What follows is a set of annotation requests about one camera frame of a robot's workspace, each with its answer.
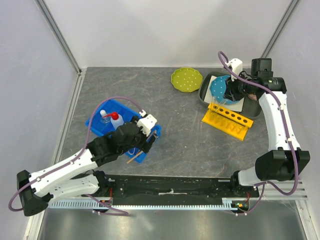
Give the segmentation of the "tan rubber tube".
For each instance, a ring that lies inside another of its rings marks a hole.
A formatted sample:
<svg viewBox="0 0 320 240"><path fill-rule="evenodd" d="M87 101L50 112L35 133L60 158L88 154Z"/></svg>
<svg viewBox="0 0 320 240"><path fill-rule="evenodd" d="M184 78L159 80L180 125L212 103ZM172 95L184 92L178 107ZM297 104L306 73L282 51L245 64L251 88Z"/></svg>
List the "tan rubber tube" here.
<svg viewBox="0 0 320 240"><path fill-rule="evenodd" d="M154 130L146 139L146 143L148 143L150 141L150 139L157 133L156 130ZM131 163L133 160L135 160L136 158L138 158L142 153L144 153L143 150L140 150L134 157L132 157L130 160L128 160L126 163L129 164Z"/></svg>

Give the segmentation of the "squeeze bottle red cap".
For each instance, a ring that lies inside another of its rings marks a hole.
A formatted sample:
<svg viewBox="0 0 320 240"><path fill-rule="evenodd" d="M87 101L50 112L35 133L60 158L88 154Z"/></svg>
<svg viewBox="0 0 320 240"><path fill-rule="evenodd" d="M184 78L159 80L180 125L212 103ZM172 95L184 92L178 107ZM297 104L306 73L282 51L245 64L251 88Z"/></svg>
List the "squeeze bottle red cap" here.
<svg viewBox="0 0 320 240"><path fill-rule="evenodd" d="M106 117L110 118L111 125L115 130L124 124L123 117L115 111L107 114Z"/></svg>

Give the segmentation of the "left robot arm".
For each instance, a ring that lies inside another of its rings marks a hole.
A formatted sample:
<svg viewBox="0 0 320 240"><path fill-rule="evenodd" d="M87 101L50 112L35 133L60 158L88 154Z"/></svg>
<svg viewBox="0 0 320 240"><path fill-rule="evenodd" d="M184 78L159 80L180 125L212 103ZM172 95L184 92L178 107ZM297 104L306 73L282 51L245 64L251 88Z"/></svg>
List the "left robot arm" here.
<svg viewBox="0 0 320 240"><path fill-rule="evenodd" d="M20 211L26 217L30 217L44 211L49 204L64 198L85 194L106 196L110 191L110 185L102 173L93 173L84 179L75 177L116 161L119 156L132 149L148 153L156 140L156 123L157 121L149 116L132 119L114 131L86 142L75 155L55 165L35 172L20 171L16 175Z"/></svg>

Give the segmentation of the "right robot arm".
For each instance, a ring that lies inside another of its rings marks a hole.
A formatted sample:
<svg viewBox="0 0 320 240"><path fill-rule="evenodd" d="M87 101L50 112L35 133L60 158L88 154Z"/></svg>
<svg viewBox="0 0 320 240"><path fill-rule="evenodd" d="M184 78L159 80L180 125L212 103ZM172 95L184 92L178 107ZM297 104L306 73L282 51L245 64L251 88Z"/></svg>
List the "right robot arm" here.
<svg viewBox="0 0 320 240"><path fill-rule="evenodd" d="M246 81L231 77L227 84L239 96L255 95L265 117L268 152L257 158L255 165L237 172L229 191L242 196L247 186L271 181L296 181L310 161L310 153L302 150L295 137L287 107L287 87L281 77L275 77L271 58L251 61L251 73Z"/></svg>

